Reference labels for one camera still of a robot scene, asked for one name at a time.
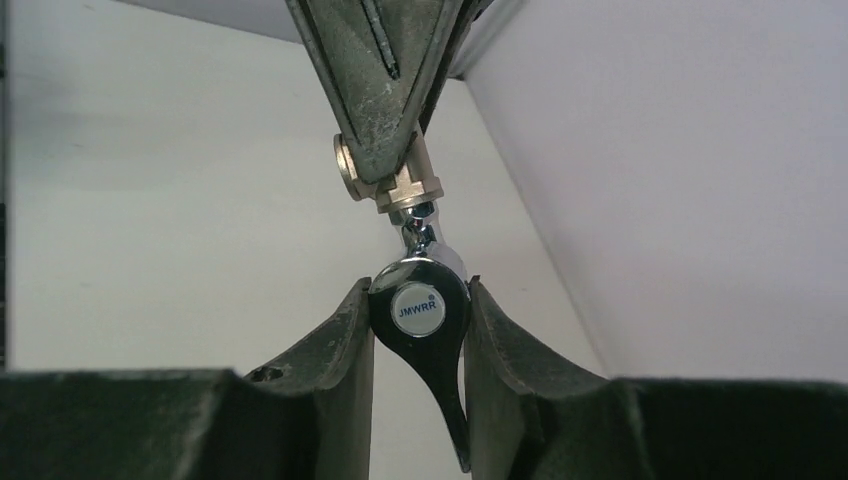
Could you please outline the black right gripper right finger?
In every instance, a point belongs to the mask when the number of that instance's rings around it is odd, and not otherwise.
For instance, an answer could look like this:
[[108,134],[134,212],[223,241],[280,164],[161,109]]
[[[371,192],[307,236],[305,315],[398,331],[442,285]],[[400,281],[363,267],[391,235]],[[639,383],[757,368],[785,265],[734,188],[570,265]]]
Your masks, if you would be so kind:
[[466,402],[476,479],[843,479],[833,382],[606,379],[470,284]]

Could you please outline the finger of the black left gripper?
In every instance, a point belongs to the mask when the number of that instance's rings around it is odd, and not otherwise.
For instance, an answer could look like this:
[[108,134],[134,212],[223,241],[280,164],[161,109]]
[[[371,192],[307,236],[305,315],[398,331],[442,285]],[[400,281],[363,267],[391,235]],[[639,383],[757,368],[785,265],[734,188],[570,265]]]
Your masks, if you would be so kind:
[[448,37],[444,52],[441,55],[433,83],[427,92],[421,113],[418,117],[419,126],[423,133],[427,132],[428,125],[432,119],[438,99],[442,93],[443,87],[448,78],[450,67],[457,55],[457,52],[471,30],[472,24],[492,3],[493,0],[464,0],[460,3],[457,18],[450,31],[450,36]]
[[290,1],[358,177],[393,175],[463,12],[460,1]]

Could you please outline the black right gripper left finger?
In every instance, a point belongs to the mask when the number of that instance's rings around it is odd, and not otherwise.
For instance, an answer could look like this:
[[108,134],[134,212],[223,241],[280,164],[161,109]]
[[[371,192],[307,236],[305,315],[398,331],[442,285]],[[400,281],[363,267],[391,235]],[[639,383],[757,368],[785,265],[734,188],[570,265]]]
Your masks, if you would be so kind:
[[282,354],[229,369],[1,377],[5,479],[365,479],[368,279]]

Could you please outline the threaded metal pipe fitting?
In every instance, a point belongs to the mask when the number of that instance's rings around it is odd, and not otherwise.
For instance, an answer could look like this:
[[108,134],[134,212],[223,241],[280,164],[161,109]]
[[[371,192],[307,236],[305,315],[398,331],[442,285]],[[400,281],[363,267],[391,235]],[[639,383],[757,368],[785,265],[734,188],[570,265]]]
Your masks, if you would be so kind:
[[335,135],[333,142],[337,166],[350,197],[354,201],[372,199],[380,214],[411,208],[444,196],[419,125],[399,169],[375,184],[367,184],[360,178],[342,135]]

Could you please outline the chrome water faucet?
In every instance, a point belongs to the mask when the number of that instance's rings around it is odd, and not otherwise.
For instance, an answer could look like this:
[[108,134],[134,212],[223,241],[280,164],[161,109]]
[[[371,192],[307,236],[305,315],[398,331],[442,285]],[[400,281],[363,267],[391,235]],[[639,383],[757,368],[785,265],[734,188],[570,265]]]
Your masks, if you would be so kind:
[[470,309],[465,265],[443,238],[436,202],[393,211],[388,218],[399,233],[403,255],[371,281],[370,327],[426,384],[460,469],[469,473],[470,434],[459,388]]

